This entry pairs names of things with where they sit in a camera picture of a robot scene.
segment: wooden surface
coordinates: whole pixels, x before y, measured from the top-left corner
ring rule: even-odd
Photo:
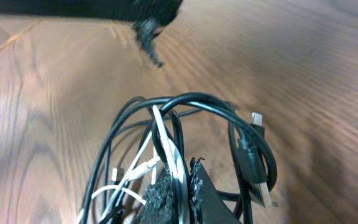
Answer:
[[[47,20],[0,51],[0,223],[72,223],[121,106],[186,91],[264,115],[277,206],[254,206],[255,223],[358,223],[358,1],[186,1],[157,50],[160,70],[126,24]],[[183,125],[187,161],[237,192],[226,123]],[[112,166],[139,133],[116,141]]]

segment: tangled cables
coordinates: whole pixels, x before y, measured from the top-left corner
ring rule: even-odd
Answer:
[[[184,113],[177,113],[173,109],[177,105],[186,105],[195,107],[197,109],[189,110]],[[149,111],[152,117],[151,120],[139,121],[129,126],[123,128],[121,127],[132,114],[143,108],[146,108]],[[263,133],[255,129],[255,127],[244,121],[242,118],[238,117],[234,111],[234,107],[232,107],[228,102],[205,93],[185,93],[176,97],[160,97],[151,99],[145,99],[138,96],[128,101],[118,112],[118,115],[112,124],[107,138],[104,140],[99,154],[95,160],[82,204],[81,211],[83,212],[81,212],[77,221],[81,222],[82,224],[85,224],[87,221],[91,200],[93,198],[94,186],[98,176],[99,168],[105,155],[107,158],[106,164],[104,166],[104,184],[108,185],[108,167],[112,140],[118,134],[130,128],[142,125],[147,126],[142,139],[140,140],[138,154],[136,155],[136,158],[132,162],[127,173],[117,186],[110,187],[110,189],[115,190],[110,196],[109,200],[107,200],[107,193],[104,191],[104,212],[102,214],[100,223],[107,223],[108,221],[113,220],[117,214],[122,212],[122,198],[124,192],[128,192],[127,187],[129,186],[131,179],[135,179],[139,175],[143,175],[144,172],[154,169],[159,160],[165,164],[165,167],[168,167],[168,164],[172,159],[170,156],[173,156],[175,154],[174,152],[177,152],[177,157],[180,157],[181,159],[181,169],[183,169],[185,177],[189,177],[189,172],[187,170],[184,157],[185,152],[180,117],[197,113],[200,110],[205,110],[216,114],[229,121],[229,142],[240,193],[232,194],[219,192],[219,195],[224,200],[236,201],[237,205],[233,211],[234,215],[239,218],[241,213],[243,213],[244,223],[252,223],[250,192],[252,193],[252,189],[255,184],[262,185],[265,183],[269,191],[274,187],[277,180],[277,166],[274,156],[271,149],[269,148],[269,145],[264,140]],[[161,124],[157,123],[159,116],[163,119],[169,119],[172,121],[173,135],[170,134],[169,131],[166,131],[167,136],[164,136],[164,133],[161,132],[163,127],[161,127]],[[234,135],[235,130],[240,136],[238,146]],[[139,161],[139,157],[145,150],[149,139],[153,140],[156,156],[147,163],[136,167],[137,162]],[[168,147],[172,150],[172,154],[170,154],[170,151],[167,150]]]

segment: cable plug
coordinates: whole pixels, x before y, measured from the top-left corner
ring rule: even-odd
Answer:
[[[265,136],[265,128],[262,126],[263,116],[252,113],[251,126],[262,136]],[[248,139],[239,140],[239,159],[242,176],[250,183],[249,192],[251,200],[263,207],[272,205],[269,189],[267,187],[267,174],[262,159],[262,154],[257,146],[251,146]]]
[[[123,168],[112,168],[111,173],[112,184],[118,184],[124,177],[125,170]]]
[[[152,170],[157,163],[160,161],[160,157],[153,157],[153,159],[141,163],[141,165],[137,166],[135,169],[131,171],[131,173],[128,175],[128,180],[136,180],[139,177],[142,177],[145,173]]]

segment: white cable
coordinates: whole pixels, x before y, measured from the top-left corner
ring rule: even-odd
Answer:
[[[181,155],[171,139],[168,138],[167,130],[157,106],[153,106],[154,118],[157,123],[158,132],[160,133],[161,143],[167,157],[168,168],[170,170],[173,183],[175,185],[178,208],[179,208],[179,224],[190,223],[187,180],[183,168],[183,160]]]
[[[176,167],[176,165],[175,165],[175,160],[172,155],[171,145],[169,144],[169,141],[168,141],[167,130],[165,130],[165,125],[164,125],[164,121],[161,117],[160,110],[155,105],[153,106],[153,113],[154,113],[155,121],[157,123],[158,132],[160,133],[162,147],[163,147],[163,149],[165,151],[165,155],[167,157],[167,162],[168,162],[168,167],[169,167],[170,173],[174,179],[177,179],[178,171],[174,168],[174,167]]]
[[[158,162],[160,162],[160,157],[156,156],[147,162],[141,163],[141,165],[137,166],[135,169],[132,170],[132,172],[128,175],[127,180],[136,180],[139,177],[142,177],[148,171],[152,170]]]
[[[154,157],[158,156],[157,151],[155,150],[155,147],[153,148],[153,156]],[[152,182],[151,182],[152,185],[154,185],[155,182],[157,181],[157,166],[158,166],[158,164],[156,164],[154,166],[153,171],[152,171]]]
[[[134,167],[135,167],[137,161],[140,159],[141,155],[142,155],[143,152],[145,151],[146,146],[147,146],[147,143],[149,143],[151,137],[152,137],[152,132],[149,131],[149,134],[147,135],[147,137],[146,137],[146,139],[145,139],[145,141],[144,141],[142,147],[139,149],[138,153],[136,154],[135,159],[132,161],[132,163],[131,163],[131,165],[129,166],[129,168],[128,168],[127,172],[125,173],[124,177],[122,178],[122,180],[121,180],[120,183],[118,184],[118,187],[117,187],[118,190],[115,190],[115,191],[112,193],[112,195],[111,195],[111,197],[110,197],[110,201],[109,201],[109,203],[108,203],[108,206],[107,206],[106,209],[104,210],[101,219],[104,219],[104,218],[106,217],[106,215],[107,215],[109,209],[112,207],[112,204],[113,204],[113,202],[114,202],[114,199],[117,197],[117,195],[118,195],[120,189],[122,189],[122,186],[123,186],[124,183],[127,181],[129,174],[132,172],[132,169],[134,169]]]
[[[111,189],[118,189],[118,185],[107,185],[104,187],[99,188],[98,190],[96,190],[95,192],[92,193],[92,199],[96,198],[96,196],[98,196],[98,194],[100,194],[101,192],[104,192],[105,190],[111,190]],[[146,200],[142,199],[142,197],[140,195],[138,195],[137,193],[125,188],[125,187],[121,187],[121,190],[127,194],[129,194],[130,196],[134,197],[136,200],[138,200],[140,203],[142,203],[143,205],[146,204]],[[84,215],[84,210],[81,209],[81,211],[79,212],[77,218],[75,219],[75,223],[80,223],[82,216]]]

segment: black cable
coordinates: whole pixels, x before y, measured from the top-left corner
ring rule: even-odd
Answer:
[[[181,127],[180,117],[175,110],[170,110],[168,115],[172,120],[173,138],[183,162],[183,169],[185,170],[186,180],[188,183],[190,183],[190,173],[185,160],[185,140],[183,139],[183,129]]]
[[[136,103],[138,101],[145,101],[146,98],[142,97],[142,96],[136,96],[133,97],[132,99],[130,99],[119,111],[118,114],[116,116],[116,119],[114,119],[114,121],[112,122],[112,125],[114,125],[115,122],[117,122],[117,120],[120,118],[120,116],[123,114],[123,112],[125,112],[126,109],[128,109],[128,107],[130,107],[133,103]],[[110,144],[108,144],[108,148],[107,148],[107,154],[106,154],[106,160],[104,161],[104,185],[107,185],[109,182],[109,165],[110,165],[110,153],[111,153],[111,141]],[[108,191],[104,191],[103,192],[103,199],[102,199],[102,212],[104,211],[104,209],[106,209],[106,203],[107,203],[107,193]]]
[[[99,224],[107,224],[107,222],[118,215],[118,213],[124,213],[124,210],[125,207],[123,205],[112,208],[106,217],[99,222]]]
[[[228,134],[229,134],[229,145],[230,145],[230,152],[231,152],[231,156],[233,159],[233,164],[234,164],[234,170],[236,171],[236,177],[237,177],[237,182],[239,184],[239,189],[240,189],[240,201],[237,201],[236,204],[236,208],[238,210],[242,210],[242,218],[243,218],[243,222],[248,224],[248,223],[252,223],[252,210],[249,213],[249,209],[247,208],[247,206],[250,206],[250,199],[249,199],[249,192],[248,192],[248,187],[246,182],[244,181],[244,179],[242,178],[242,174],[241,174],[241,168],[240,168],[240,164],[238,161],[238,156],[237,156],[237,143],[236,143],[236,137],[234,135],[234,125],[232,123],[229,123],[229,127],[228,127]],[[237,218],[240,218],[239,212],[237,212],[238,210],[234,210],[234,214],[236,215]]]
[[[218,195],[220,196],[220,198],[222,200],[227,200],[227,201],[230,201],[230,202],[236,202],[237,199],[240,197],[240,194],[223,192],[223,191],[220,191],[220,190],[218,190]]]
[[[159,105],[162,103],[164,103],[164,105],[161,108],[162,116],[164,116],[170,109],[172,109],[174,106],[178,104],[194,106],[209,111],[211,113],[214,113],[218,116],[221,116],[227,119],[229,122],[234,123],[235,126],[238,126],[242,130],[244,130],[245,133],[248,135],[248,137],[250,137],[250,140],[259,147],[259,149],[262,152],[262,155],[265,157],[265,161],[268,167],[267,185],[269,190],[274,186],[275,182],[277,181],[277,166],[275,164],[275,160],[269,146],[267,145],[265,140],[261,137],[261,135],[257,133],[248,123],[246,123],[243,119],[239,118],[235,113],[229,111],[227,105],[223,101],[217,99],[214,96],[202,94],[202,93],[187,93],[184,95],[180,95],[176,98],[172,98],[172,97],[153,98],[138,103],[132,106],[131,108],[129,108],[127,111],[125,111],[122,114],[122,116],[117,120],[117,122],[113,125],[110,132],[108,133],[108,136],[104,140],[101,150],[95,160],[91,177],[89,179],[88,187],[85,193],[85,200],[83,202],[84,214],[81,223],[85,224],[88,219],[88,212],[91,203],[91,194],[93,192],[93,187],[96,182],[98,169],[101,165],[101,161],[103,160],[103,156],[106,153],[108,144],[110,143],[111,139],[117,134],[119,128],[122,126],[122,124],[130,115],[141,110],[142,108],[150,107],[152,105]]]
[[[135,97],[131,100],[129,100],[121,109],[120,111],[118,112],[117,116],[116,116],[116,119],[114,120],[113,122],[113,125],[114,123],[119,119],[119,117],[123,114],[123,112],[125,112],[125,110],[133,103],[135,103],[136,101],[145,101],[146,99],[141,97],[141,96],[138,96],[138,97]],[[152,110],[150,109],[150,107],[147,108],[149,113],[151,114]],[[179,149],[181,149],[182,151],[182,154],[184,153],[184,147],[183,147],[183,135],[182,135],[182,128],[181,128],[181,122],[180,122],[180,117],[182,116],[188,116],[188,115],[191,115],[191,114],[194,114],[194,113],[197,113],[197,112],[200,112],[201,110],[200,109],[192,109],[192,110],[187,110],[187,111],[184,111],[184,112],[181,112],[181,113],[177,113],[176,111],[174,111],[174,113],[170,114],[170,116],[167,116],[167,117],[164,117],[163,120],[168,120],[168,119],[171,119],[172,120],[172,123],[173,123],[173,127],[174,127],[174,130],[175,130],[175,135],[174,135],[174,139],[178,139],[178,142],[176,142],[176,144],[180,144],[178,146]],[[121,128],[118,133],[116,134],[116,136],[118,136],[119,134],[121,134],[122,132],[128,130],[128,129],[131,129],[131,128],[134,128],[136,126],[142,126],[142,125],[146,125],[146,124],[149,124],[145,131],[144,131],[144,134],[142,136],[142,139],[140,140],[140,143],[139,143],[139,147],[138,147],[138,151],[140,150],[140,148],[142,147],[143,145],[143,142],[145,141],[149,131],[150,131],[150,128],[151,128],[151,121],[152,120],[145,120],[145,121],[139,121],[139,122],[136,122],[134,124],[130,124],[126,127],[123,127]],[[111,144],[109,144],[109,147],[108,147],[108,150],[107,150],[107,158],[106,158],[106,163],[105,163],[105,170],[104,170],[104,184],[107,185],[108,183],[108,167],[109,167],[109,158],[110,158],[110,150],[111,150]],[[187,169],[187,166],[186,166],[186,162],[185,162],[185,159],[184,157],[182,156],[183,158],[183,163],[184,163],[184,166],[185,166],[185,174],[187,176],[187,178],[189,179],[189,173],[188,173],[188,169]],[[127,181],[125,184],[124,184],[124,187],[125,188],[128,188],[130,182]],[[119,194],[119,196],[115,199],[113,205],[115,206],[116,204],[120,205],[122,203],[122,200],[124,198],[124,192],[121,192]],[[103,211],[104,209],[106,209],[106,199],[107,199],[107,192],[104,193],[103,195]]]

